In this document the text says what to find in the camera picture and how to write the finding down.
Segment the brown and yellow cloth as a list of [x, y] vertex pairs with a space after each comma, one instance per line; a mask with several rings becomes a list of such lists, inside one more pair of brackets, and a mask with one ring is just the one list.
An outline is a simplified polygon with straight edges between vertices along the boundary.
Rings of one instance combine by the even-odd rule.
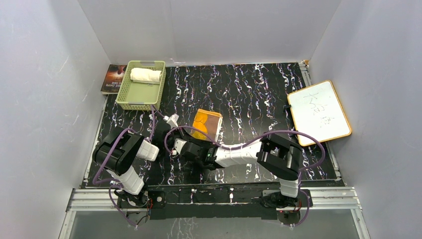
[[217, 112], [198, 109], [192, 127], [204, 132], [214, 141], [217, 141], [223, 116]]

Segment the light green plastic basket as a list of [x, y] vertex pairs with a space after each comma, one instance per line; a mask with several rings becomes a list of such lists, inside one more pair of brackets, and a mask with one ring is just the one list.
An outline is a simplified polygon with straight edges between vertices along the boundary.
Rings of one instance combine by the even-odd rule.
[[[132, 80], [130, 74], [136, 68], [159, 71], [159, 81], [144, 83]], [[124, 110], [149, 111], [152, 106], [159, 109], [165, 80], [164, 61], [129, 61], [115, 102]]]

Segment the white terry towel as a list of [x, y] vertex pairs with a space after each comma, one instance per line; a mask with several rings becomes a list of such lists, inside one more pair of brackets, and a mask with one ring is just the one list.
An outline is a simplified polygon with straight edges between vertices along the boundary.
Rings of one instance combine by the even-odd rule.
[[133, 68], [130, 72], [130, 79], [137, 83], [159, 84], [162, 71], [146, 68]]

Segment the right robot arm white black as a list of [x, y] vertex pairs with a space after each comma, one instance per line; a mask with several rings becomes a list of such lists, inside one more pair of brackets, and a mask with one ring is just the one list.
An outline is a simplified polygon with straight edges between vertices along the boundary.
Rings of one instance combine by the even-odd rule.
[[299, 163], [302, 148], [277, 134], [267, 135], [249, 145], [228, 146], [217, 146], [193, 137], [178, 138], [172, 153], [208, 170], [260, 164], [279, 179], [280, 199], [284, 205], [293, 206], [300, 199]]

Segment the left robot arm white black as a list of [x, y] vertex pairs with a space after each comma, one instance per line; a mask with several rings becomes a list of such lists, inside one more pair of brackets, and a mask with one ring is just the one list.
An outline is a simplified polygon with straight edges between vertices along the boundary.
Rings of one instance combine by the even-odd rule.
[[154, 181], [157, 170], [171, 166], [176, 157], [176, 138], [187, 135], [177, 129], [143, 136], [130, 128], [115, 127], [93, 151], [92, 161], [99, 168], [92, 183], [110, 183], [129, 195], [134, 206], [145, 206], [149, 199], [147, 184]]

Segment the dark cover paperback book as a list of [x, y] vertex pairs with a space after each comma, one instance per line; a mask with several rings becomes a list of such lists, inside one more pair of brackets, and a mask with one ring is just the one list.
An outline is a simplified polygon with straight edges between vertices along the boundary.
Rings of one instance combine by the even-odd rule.
[[101, 87], [101, 93], [103, 95], [118, 94], [126, 68], [127, 65], [109, 65], [103, 85]]

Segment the whiteboard with wooden frame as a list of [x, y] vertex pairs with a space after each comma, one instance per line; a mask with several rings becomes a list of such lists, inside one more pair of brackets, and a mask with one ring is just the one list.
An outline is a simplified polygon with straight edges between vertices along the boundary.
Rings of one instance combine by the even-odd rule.
[[326, 142], [352, 134], [332, 81], [326, 80], [287, 95], [295, 129]]

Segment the aluminium frame rail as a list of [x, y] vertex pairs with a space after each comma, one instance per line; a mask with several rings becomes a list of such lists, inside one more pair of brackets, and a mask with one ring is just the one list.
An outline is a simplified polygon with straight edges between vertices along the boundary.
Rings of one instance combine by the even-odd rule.
[[[279, 212], [294, 207], [265, 207], [264, 198], [277, 191], [275, 183], [153, 185], [139, 206], [121, 200], [109, 189], [76, 189], [72, 192], [59, 237], [70, 237], [77, 212], [118, 211], [133, 219], [152, 214], [154, 220], [170, 218], [260, 217], [275, 220]], [[351, 211], [358, 235], [369, 238], [362, 207], [354, 187], [303, 187], [297, 207], [302, 210]]]

